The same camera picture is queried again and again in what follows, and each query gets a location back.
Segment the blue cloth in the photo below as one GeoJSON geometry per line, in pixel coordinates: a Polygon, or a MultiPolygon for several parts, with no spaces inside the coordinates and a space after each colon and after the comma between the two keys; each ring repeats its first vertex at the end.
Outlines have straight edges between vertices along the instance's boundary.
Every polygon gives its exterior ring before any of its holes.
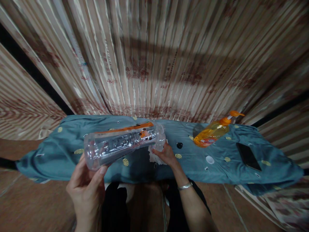
{"type": "MultiPolygon", "coordinates": [[[[79,149],[83,149],[86,134],[145,121],[144,118],[134,120],[132,117],[112,115],[68,116],[37,150],[17,161],[17,167],[21,173],[34,178],[36,182],[47,179],[69,180],[81,156],[82,151],[79,149]]],[[[232,124],[229,126],[230,132],[215,144],[200,148],[193,143],[192,136],[197,135],[208,124],[172,120],[156,122],[164,125],[166,138],[174,153],[182,157],[178,161],[187,177],[194,181],[241,184],[250,193],[261,195],[292,185],[303,176],[303,170],[266,141],[255,127],[232,124]],[[182,149],[177,148],[178,142],[183,143],[182,149]],[[237,142],[250,146],[262,172],[244,165],[236,147],[237,142]],[[215,160],[214,164],[209,164],[206,156],[211,156],[215,160]]],[[[124,158],[129,161],[129,165],[123,164],[123,158],[117,160],[109,167],[105,175],[106,182],[139,183],[173,178],[169,166],[149,162],[148,148],[136,150],[124,158]]]]}

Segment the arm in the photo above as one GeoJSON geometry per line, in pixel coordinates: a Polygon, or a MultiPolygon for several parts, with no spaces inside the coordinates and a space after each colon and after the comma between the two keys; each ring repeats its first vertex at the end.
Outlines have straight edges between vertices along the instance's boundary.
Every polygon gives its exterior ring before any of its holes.
{"type": "Polygon", "coordinates": [[[76,213],[75,232],[101,231],[101,204],[105,197],[104,175],[107,168],[102,166],[95,173],[89,171],[84,154],[76,165],[66,188],[76,213]]]}
{"type": "MultiPolygon", "coordinates": [[[[153,150],[153,153],[159,156],[166,164],[171,167],[178,187],[189,184],[189,180],[183,172],[180,163],[174,156],[172,147],[168,145],[167,142],[165,142],[162,152],[153,150]]],[[[183,205],[184,215],[187,219],[187,223],[191,232],[218,231],[206,206],[193,187],[181,190],[179,193],[183,205]]]]}

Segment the bracelet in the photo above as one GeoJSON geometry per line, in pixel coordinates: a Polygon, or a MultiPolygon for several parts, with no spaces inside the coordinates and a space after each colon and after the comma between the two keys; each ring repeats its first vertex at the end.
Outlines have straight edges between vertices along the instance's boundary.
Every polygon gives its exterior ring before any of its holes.
{"type": "Polygon", "coordinates": [[[191,186],[192,186],[192,183],[190,182],[189,184],[186,184],[186,185],[183,185],[181,187],[178,187],[178,190],[181,191],[181,190],[190,188],[191,186]]]}

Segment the soap pump bottle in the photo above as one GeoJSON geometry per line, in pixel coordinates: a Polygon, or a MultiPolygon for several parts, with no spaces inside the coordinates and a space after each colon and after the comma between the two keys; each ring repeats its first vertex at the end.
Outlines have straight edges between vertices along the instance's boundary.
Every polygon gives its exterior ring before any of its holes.
{"type": "Polygon", "coordinates": [[[229,132],[229,124],[232,117],[238,117],[244,114],[237,111],[231,111],[230,116],[225,117],[219,121],[214,121],[209,124],[202,132],[200,132],[195,138],[194,143],[199,147],[208,147],[220,137],[229,132]]]}

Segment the black phone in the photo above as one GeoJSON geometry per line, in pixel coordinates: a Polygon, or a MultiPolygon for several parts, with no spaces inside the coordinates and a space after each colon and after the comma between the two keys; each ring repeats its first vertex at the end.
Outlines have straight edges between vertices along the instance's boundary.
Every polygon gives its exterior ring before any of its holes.
{"type": "Polygon", "coordinates": [[[260,165],[258,164],[251,148],[247,145],[236,143],[238,151],[240,153],[241,159],[246,166],[257,171],[262,171],[260,165]]]}

